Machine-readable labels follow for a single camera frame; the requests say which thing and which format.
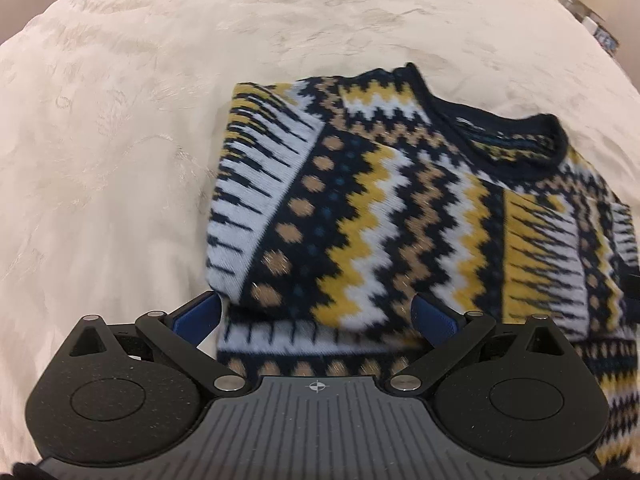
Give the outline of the cardboard box with items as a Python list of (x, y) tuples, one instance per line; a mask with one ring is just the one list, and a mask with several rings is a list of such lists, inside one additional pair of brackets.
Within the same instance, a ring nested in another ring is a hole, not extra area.
[(582, 23), (600, 47), (614, 58), (620, 48), (620, 42), (606, 28), (606, 21), (616, 10), (617, 0), (561, 0), (561, 3), (578, 22)]

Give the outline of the cream embroidered bedspread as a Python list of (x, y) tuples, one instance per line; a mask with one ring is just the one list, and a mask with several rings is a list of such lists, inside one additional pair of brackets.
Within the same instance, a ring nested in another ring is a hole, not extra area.
[(556, 0), (58, 0), (1, 47), (1, 465), (81, 315), (205, 286), (232, 88), (413, 62), (436, 96), (551, 113), (629, 206), (639, 95)]

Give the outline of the navy yellow patterned knit sweater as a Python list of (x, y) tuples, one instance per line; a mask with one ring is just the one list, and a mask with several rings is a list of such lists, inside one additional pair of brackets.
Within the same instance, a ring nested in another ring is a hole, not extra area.
[(634, 216), (559, 119), (503, 118), (418, 68), (232, 92), (206, 231), (227, 299), (217, 359), (248, 378), (373, 375), (415, 361), (417, 294), (503, 323), (552, 318), (602, 388), (598, 459), (639, 452)]

